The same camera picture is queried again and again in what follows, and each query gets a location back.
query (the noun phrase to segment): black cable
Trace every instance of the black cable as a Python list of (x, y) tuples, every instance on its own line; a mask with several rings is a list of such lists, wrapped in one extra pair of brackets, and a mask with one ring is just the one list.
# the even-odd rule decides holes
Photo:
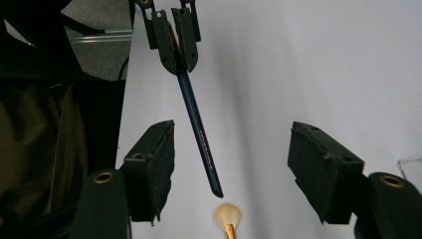
[(120, 71), (118, 72), (118, 81), (122, 80), (122, 75), (123, 75), (123, 71), (124, 68), (126, 67), (127, 63), (129, 62), (129, 57), (126, 58), (126, 60), (124, 60), (123, 64), (121, 65)]

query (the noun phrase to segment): wooden brush handle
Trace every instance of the wooden brush handle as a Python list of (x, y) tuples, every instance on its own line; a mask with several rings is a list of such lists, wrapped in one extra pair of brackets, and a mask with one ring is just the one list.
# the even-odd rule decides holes
[(236, 231), (232, 224), (226, 225), (227, 239), (236, 239)]

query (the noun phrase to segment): brush bristles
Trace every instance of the brush bristles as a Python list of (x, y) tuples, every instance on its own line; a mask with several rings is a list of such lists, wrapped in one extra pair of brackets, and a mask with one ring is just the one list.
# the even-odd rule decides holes
[(231, 203), (221, 204), (215, 211), (215, 219), (223, 230), (225, 230), (228, 224), (232, 224), (236, 228), (241, 218), (242, 212), (237, 206)]

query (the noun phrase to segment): makeup brush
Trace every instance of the makeup brush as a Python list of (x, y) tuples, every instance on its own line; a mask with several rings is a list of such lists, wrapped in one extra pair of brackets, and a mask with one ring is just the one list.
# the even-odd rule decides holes
[(215, 211), (215, 219), (218, 225), (226, 232), (227, 239), (236, 239), (236, 227), (242, 218), (240, 209), (231, 204), (221, 204)]

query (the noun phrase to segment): white backdrop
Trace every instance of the white backdrop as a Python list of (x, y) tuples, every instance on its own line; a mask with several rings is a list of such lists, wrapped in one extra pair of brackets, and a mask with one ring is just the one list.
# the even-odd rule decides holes
[[(422, 151), (422, 1), (196, 2), (203, 41), (190, 75), (223, 199), (209, 187), (175, 76), (148, 48), (136, 10), (118, 164), (146, 129), (174, 120), (175, 171), (161, 222), (133, 238), (225, 238), (223, 202), (243, 211), (239, 239), (353, 238), (321, 225), (287, 167), (294, 120), (320, 127), (366, 161), (399, 174)], [(179, 7), (155, 0), (157, 10)]]

